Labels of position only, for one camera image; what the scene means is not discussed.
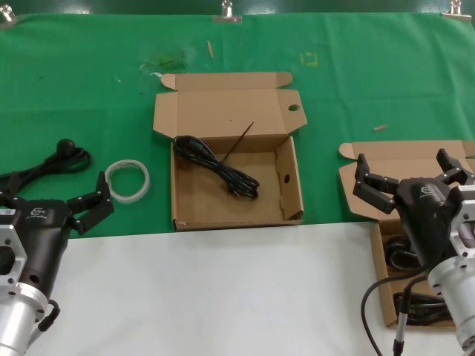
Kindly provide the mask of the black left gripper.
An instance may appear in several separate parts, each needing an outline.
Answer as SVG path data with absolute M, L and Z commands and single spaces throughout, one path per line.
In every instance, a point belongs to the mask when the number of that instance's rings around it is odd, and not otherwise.
M 111 191 L 104 171 L 99 172 L 95 191 L 72 198 L 67 204 L 61 200 L 20 199 L 21 183 L 19 173 L 14 172 L 1 188 L 1 207 L 19 211 L 14 226 L 27 255 L 19 281 L 49 297 L 71 228 L 83 235 L 112 215 Z

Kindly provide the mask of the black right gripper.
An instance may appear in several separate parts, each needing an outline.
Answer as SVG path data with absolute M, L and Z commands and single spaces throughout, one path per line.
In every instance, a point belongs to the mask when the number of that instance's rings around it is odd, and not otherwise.
M 450 184 L 474 184 L 474 174 L 444 148 L 439 149 L 436 160 L 442 169 L 436 178 L 409 178 L 399 182 L 371 173 L 365 155 L 359 154 L 353 188 L 355 196 L 385 214 L 396 207 L 419 263 L 427 270 L 454 255 L 449 246 L 452 208 L 445 203 Z

